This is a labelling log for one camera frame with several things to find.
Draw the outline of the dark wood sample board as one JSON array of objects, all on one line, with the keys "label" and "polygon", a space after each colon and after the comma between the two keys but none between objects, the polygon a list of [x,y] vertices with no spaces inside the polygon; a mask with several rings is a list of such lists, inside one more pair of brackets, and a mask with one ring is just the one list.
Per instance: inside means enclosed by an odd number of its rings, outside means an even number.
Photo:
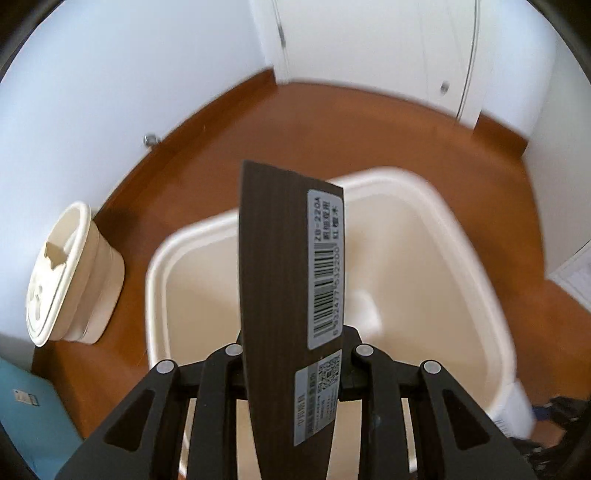
[{"label": "dark wood sample board", "polygon": [[238,264],[243,368],[260,476],[324,479],[342,369],[342,188],[245,161]]}]

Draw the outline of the white box with QR code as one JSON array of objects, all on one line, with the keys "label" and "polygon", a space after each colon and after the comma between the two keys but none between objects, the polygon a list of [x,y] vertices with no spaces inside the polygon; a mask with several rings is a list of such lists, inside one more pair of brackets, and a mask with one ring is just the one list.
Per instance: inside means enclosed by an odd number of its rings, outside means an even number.
[{"label": "white box with QR code", "polygon": [[490,417],[506,437],[530,439],[537,420],[526,391],[516,380],[507,392],[504,403]]}]

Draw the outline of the beige square trash bin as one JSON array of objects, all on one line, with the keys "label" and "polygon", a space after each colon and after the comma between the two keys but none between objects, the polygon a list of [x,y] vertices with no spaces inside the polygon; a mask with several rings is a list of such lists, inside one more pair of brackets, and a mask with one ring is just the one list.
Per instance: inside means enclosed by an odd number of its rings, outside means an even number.
[{"label": "beige square trash bin", "polygon": [[[439,193],[415,174],[373,169],[331,183],[344,191],[342,329],[394,361],[441,363],[492,414],[515,377],[507,325],[492,287]],[[204,361],[226,347],[242,359],[239,208],[179,230],[158,249],[146,279],[151,366]],[[245,398],[236,401],[238,479],[263,479]],[[339,399],[328,475],[360,479],[362,404]]]}]

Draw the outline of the teal storage bin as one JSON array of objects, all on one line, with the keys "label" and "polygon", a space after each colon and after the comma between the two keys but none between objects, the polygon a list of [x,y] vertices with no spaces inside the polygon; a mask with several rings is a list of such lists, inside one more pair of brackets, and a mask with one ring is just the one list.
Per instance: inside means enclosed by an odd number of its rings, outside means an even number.
[{"label": "teal storage bin", "polygon": [[53,385],[1,361],[1,424],[28,467],[53,479],[82,439]]}]

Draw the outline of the beige oval lidded bucket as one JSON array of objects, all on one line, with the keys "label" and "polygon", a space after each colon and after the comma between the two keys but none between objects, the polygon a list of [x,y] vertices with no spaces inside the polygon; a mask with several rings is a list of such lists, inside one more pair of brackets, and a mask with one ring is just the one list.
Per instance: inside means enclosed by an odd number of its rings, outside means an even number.
[{"label": "beige oval lidded bucket", "polygon": [[122,290],[125,265],[98,230],[89,205],[60,215],[36,258],[26,293],[26,327],[37,347],[96,343]]}]

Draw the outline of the white louvered closet door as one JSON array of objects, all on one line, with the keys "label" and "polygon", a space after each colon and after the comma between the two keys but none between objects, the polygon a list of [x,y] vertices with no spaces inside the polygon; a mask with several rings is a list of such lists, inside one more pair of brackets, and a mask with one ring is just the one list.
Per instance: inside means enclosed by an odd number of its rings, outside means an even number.
[{"label": "white louvered closet door", "polygon": [[591,312],[591,241],[549,275],[585,310]]}]

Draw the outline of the metal door stopper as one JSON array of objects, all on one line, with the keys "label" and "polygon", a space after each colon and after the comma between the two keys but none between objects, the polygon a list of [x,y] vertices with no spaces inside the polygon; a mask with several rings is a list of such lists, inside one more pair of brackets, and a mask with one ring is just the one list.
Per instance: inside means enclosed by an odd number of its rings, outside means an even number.
[{"label": "metal door stopper", "polygon": [[153,133],[146,134],[143,137],[143,145],[146,148],[152,148],[152,147],[158,145],[160,143],[160,141],[161,141],[161,139]]}]

